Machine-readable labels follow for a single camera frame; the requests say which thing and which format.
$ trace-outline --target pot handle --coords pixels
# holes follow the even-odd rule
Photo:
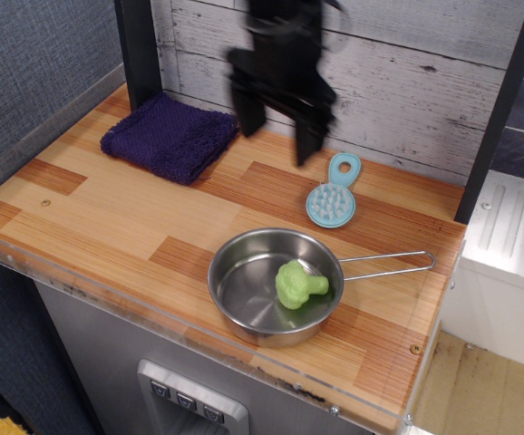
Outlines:
[[[388,275],[398,275],[398,274],[407,274],[409,272],[420,272],[422,270],[430,270],[435,266],[435,257],[433,254],[430,254],[427,251],[413,251],[413,252],[400,252],[398,254],[381,254],[379,256],[356,256],[354,258],[343,258],[339,259],[339,263],[348,263],[351,261],[361,261],[361,260],[375,260],[378,258],[394,258],[397,256],[428,256],[431,259],[431,264],[428,266],[422,267],[413,267],[411,269],[401,269],[401,270],[390,270],[389,272],[378,272],[376,274],[369,275],[359,275],[359,276],[348,276],[344,278],[345,281],[353,281],[355,279],[363,278],[375,278],[376,276],[388,276]]]

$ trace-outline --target saucepan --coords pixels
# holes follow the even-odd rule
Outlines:
[[[397,256],[427,256],[427,266],[344,277],[341,263]],[[311,295],[296,310],[278,300],[278,268],[297,260],[309,275],[326,276],[325,295]],[[322,329],[343,296],[344,281],[429,270],[435,258],[426,251],[337,259],[322,242],[287,228],[260,228],[229,240],[214,255],[208,270],[211,297],[228,328],[261,347],[292,346]]]

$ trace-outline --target floor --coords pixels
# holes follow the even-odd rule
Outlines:
[[[433,435],[523,435],[524,365],[441,333],[413,421]]]

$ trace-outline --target blue fabric wall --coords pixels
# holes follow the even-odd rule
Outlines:
[[[112,0],[0,0],[0,184],[123,82]],[[93,434],[31,285],[0,266],[0,393],[38,433]]]
[[[121,62],[113,1],[0,0],[0,184],[106,95],[19,141]]]

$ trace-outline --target screw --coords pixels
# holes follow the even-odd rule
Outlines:
[[[423,348],[419,344],[412,344],[409,350],[413,355],[421,355],[423,352]]]

